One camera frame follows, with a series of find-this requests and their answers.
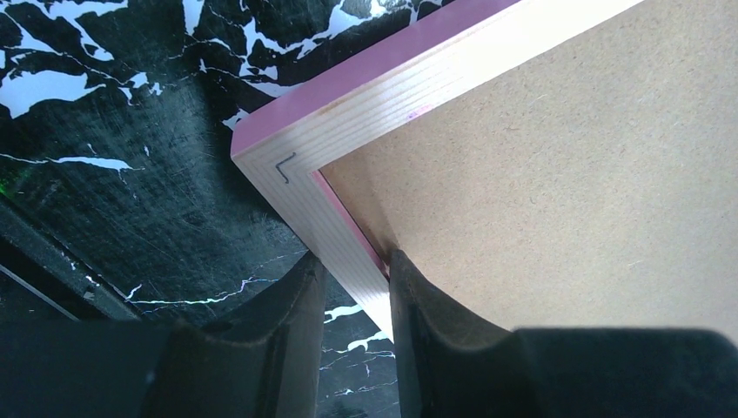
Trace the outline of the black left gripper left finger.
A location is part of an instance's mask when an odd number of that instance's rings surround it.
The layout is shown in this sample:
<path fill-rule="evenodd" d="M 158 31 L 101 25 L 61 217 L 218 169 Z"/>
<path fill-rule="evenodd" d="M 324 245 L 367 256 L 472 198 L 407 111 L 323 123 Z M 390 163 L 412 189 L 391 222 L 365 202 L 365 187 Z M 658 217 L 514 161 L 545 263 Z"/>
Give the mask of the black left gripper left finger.
<path fill-rule="evenodd" d="M 1 328 L 4 417 L 312 417 L 327 271 L 305 254 L 223 319 Z"/>

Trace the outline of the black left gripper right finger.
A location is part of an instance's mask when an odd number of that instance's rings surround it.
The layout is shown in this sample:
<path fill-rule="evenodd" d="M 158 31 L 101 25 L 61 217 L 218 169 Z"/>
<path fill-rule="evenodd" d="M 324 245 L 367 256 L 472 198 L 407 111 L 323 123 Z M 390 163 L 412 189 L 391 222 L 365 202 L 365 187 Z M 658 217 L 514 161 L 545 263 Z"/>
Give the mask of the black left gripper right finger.
<path fill-rule="evenodd" d="M 737 349 L 694 328 L 508 331 L 396 250 L 392 331 L 405 417 L 734 417 Z"/>

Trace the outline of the pink picture frame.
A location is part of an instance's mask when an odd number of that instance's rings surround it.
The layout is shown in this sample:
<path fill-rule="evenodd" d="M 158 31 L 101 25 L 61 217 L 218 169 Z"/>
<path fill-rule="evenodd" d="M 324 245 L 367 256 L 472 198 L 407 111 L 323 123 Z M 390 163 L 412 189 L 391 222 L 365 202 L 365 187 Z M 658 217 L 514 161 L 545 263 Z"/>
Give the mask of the pink picture frame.
<path fill-rule="evenodd" d="M 231 158 L 386 334 L 399 249 L 501 327 L 737 336 L 734 1 L 455 1 Z"/>

